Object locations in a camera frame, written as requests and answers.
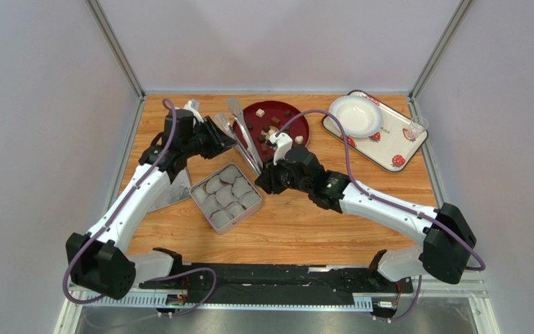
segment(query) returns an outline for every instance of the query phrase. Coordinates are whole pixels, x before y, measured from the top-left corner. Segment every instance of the metal tongs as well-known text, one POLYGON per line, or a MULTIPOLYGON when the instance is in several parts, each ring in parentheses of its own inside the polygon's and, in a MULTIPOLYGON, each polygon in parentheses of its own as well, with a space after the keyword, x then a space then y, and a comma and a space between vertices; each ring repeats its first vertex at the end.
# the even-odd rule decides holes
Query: metal tongs
POLYGON ((241 133, 250 152, 245 149, 245 146, 242 144, 241 140, 234 133, 234 128, 230 123, 228 115, 226 115, 225 113, 217 113, 216 123, 228 136, 236 140, 236 149, 241 153, 248 166, 250 166, 250 168, 252 169, 252 172, 255 174, 255 176, 258 177, 259 175, 261 175, 261 171, 263 170, 263 162, 261 161, 259 152, 257 152, 257 148, 254 146, 252 137, 244 121, 243 109, 241 107, 241 104, 240 102, 238 102, 238 99, 236 99, 235 97, 231 97, 226 100, 226 105, 228 106, 230 113, 234 116, 235 121, 241 128, 241 133))

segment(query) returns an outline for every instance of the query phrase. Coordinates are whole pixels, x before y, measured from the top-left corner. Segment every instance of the white plate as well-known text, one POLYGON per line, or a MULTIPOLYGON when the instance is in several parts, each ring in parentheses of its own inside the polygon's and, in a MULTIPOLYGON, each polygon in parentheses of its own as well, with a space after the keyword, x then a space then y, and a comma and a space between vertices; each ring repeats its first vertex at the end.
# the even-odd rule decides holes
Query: white plate
POLYGON ((375 134, 380 131, 383 122, 380 107, 361 96, 340 97, 331 103, 329 112, 339 119, 345 133, 354 138, 365 138, 375 134))

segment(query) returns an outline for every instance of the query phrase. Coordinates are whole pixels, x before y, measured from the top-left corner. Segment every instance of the wooden tabletop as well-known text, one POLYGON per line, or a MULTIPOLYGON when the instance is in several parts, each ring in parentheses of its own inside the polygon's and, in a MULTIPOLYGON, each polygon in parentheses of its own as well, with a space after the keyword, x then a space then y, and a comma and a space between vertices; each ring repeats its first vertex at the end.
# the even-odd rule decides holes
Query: wooden tabletop
MULTIPOLYGON (((131 150, 123 187, 133 175, 142 152, 154 136, 163 131, 166 110, 161 100, 169 97, 181 107, 191 99, 200 102, 200 113, 213 116, 225 111, 226 99, 233 95, 151 95, 147 98, 138 133, 131 150)), ((260 101, 277 100, 301 111, 325 109, 338 95, 237 95, 244 107, 260 101)), ((403 96, 377 96, 391 108, 409 116, 403 96)), ((322 116, 311 114, 308 149, 325 169, 346 173, 341 141, 321 126, 322 116)), ((422 205, 435 205, 421 153, 415 154, 405 169, 391 174, 356 152, 350 151, 356 179, 371 188, 422 205)), ((193 184, 220 167, 234 162, 254 180, 240 153, 232 149, 212 160, 188 160, 193 184)), ((128 254, 148 253, 163 247, 183 255, 185 262, 268 263, 268 264, 369 264, 382 249, 400 249, 413 244, 403 235, 372 221, 323 210, 307 194, 286 190, 280 195, 263 196, 263 207, 224 235, 216 234, 193 200, 188 199, 148 214, 138 227, 128 254)))

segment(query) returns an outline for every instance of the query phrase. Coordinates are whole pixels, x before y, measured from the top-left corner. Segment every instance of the dark red round plate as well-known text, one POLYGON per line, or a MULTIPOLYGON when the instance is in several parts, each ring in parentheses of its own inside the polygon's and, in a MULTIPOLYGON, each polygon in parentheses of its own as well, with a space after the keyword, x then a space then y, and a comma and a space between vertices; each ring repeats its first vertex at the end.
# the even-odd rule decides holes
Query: dark red round plate
MULTIPOLYGON (((280 129, 283 127, 293 116, 296 116, 300 113, 297 108, 294 106, 291 106, 290 104, 287 104, 285 102, 280 101, 263 101, 263 102, 257 102, 255 104, 251 104, 250 106, 247 106, 243 110, 244 112, 244 121, 246 122, 246 125, 250 127, 252 125, 252 130, 250 130, 250 135, 252 137, 252 141, 254 142, 254 146, 257 148, 257 152, 259 152, 259 155, 261 156, 261 160, 265 161, 269 158, 273 157, 273 154, 275 151, 267 146, 267 151, 263 152, 261 149, 261 143, 259 142, 259 137, 264 134, 263 127, 269 126, 270 129, 280 129), (265 111, 265 115, 263 117, 257 116, 257 110, 263 109, 265 111), (286 112, 290 111, 291 115, 289 117, 286 117, 286 112), (277 118, 280 120, 279 125, 275 125, 272 122, 272 118, 277 118)), ((244 138, 242 136, 240 127, 238 126, 238 123, 234 123, 233 125, 234 132, 238 136, 238 138, 241 140, 242 143, 245 143, 244 138)), ((302 142, 302 146, 306 146, 308 144, 308 140, 310 139, 310 127, 308 125, 308 121, 306 120, 306 117, 301 117, 300 119, 296 120, 294 123, 290 124, 289 126, 289 136, 293 139, 295 139, 297 136, 304 137, 304 141, 302 142)))

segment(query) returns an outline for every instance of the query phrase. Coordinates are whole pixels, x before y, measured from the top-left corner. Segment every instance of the white wall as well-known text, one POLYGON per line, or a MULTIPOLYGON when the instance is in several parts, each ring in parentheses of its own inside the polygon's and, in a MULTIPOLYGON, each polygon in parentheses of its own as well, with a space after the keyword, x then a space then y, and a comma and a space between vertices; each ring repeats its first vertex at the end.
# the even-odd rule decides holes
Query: white wall
POLYGON ((136 102, 84 1, 0 1, 0 333, 53 331, 136 102))
POLYGON ((100 0, 145 90, 407 91, 459 0, 100 0))
POLYGON ((419 99, 502 333, 534 333, 534 1, 477 1, 419 99))

